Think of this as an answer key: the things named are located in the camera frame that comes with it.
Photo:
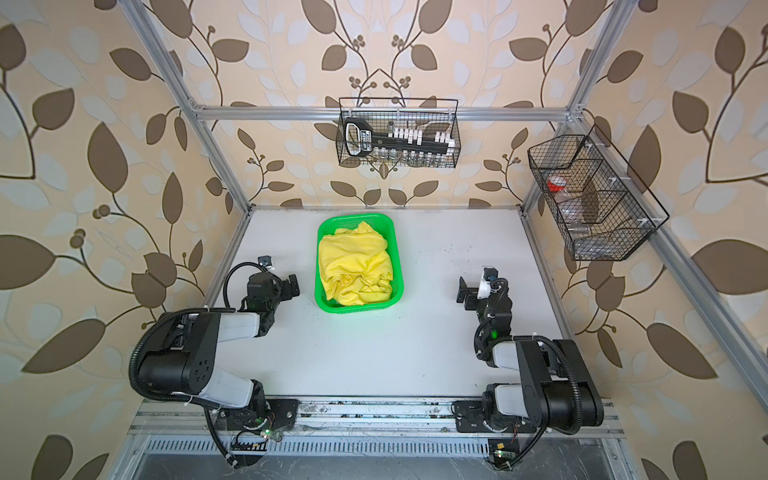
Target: wire basket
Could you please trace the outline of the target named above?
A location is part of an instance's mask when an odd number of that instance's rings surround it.
[[[628,162],[627,173],[617,173],[605,160],[602,138],[593,127],[528,149],[531,172],[574,260],[626,260],[669,219]],[[650,194],[659,211],[643,208],[628,184]]]
[[[445,98],[339,99],[336,153],[339,165],[455,168],[458,100]]]

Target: plastic container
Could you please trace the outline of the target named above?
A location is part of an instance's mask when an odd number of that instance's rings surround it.
[[[387,241],[386,252],[392,260],[392,297],[385,302],[369,303],[367,305],[344,306],[334,299],[326,300],[326,291],[323,289],[323,282],[320,281],[320,263],[319,259],[315,261],[315,301],[317,306],[328,313],[352,313],[364,312],[366,310],[379,310],[392,306],[402,298],[402,270],[400,269],[400,254],[397,251],[397,238],[395,237],[395,224],[392,219],[384,214],[360,214],[345,215],[344,217],[329,218],[324,221],[317,230],[317,244],[325,235],[333,235],[337,228],[355,229],[360,222],[366,222],[375,231],[379,232],[384,240]]]

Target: black wire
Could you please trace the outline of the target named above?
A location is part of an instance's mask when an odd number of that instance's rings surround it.
[[[224,305],[227,308],[229,308],[229,306],[230,306],[230,298],[227,295],[227,287],[230,285],[230,278],[232,277],[233,273],[235,273],[238,269],[240,269],[243,266],[254,266],[257,269],[261,270],[262,272],[266,272],[266,267],[264,265],[259,265],[258,263],[255,263],[255,262],[242,262],[242,263],[238,263],[237,265],[233,266],[232,270],[230,270],[230,272],[227,274],[227,277],[224,279],[224,288],[223,288]]]

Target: green basket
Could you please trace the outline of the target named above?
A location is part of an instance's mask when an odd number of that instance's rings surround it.
[[[320,281],[320,261],[315,262],[315,301],[317,306],[328,313],[352,313],[366,310],[379,310],[392,306],[402,297],[402,270],[400,270],[400,255],[397,251],[397,238],[395,237],[395,224],[392,219],[384,214],[346,215],[344,217],[329,218],[324,221],[317,230],[317,244],[325,235],[333,235],[337,228],[355,229],[360,222],[366,222],[374,230],[379,232],[387,241],[386,251],[392,259],[392,297],[386,302],[369,303],[367,305],[343,306],[334,299],[326,300],[326,291],[323,282]]]

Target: metal track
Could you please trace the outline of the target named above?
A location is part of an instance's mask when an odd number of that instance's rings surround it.
[[[445,113],[441,108],[400,108],[400,111]],[[201,120],[339,120],[338,108],[323,107],[197,107],[194,109]],[[462,107],[456,112],[460,121],[564,121],[568,116],[565,108],[474,108]]]

